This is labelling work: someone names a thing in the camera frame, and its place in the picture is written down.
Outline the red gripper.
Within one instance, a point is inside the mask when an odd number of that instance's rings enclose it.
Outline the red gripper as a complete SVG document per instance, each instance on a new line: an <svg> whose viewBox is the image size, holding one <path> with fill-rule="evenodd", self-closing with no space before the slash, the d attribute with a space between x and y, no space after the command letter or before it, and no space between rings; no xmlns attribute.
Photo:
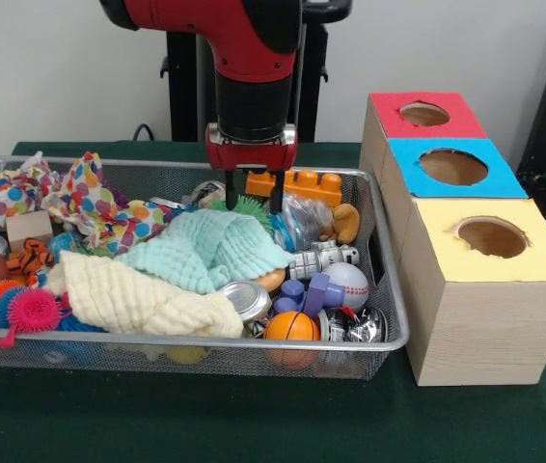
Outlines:
<svg viewBox="0 0 546 463"><path fill-rule="evenodd" d="M285 171L295 161L298 143L294 124L286 124L281 135L270 141L256 143L237 141L225 135L217 123L209 123L205 131L205 150L209 165L225 172L228 211L235 209L238 192L234 182L234 170L264 169L271 174L273 186L269 196L269 210L273 215L282 212Z"/></svg>

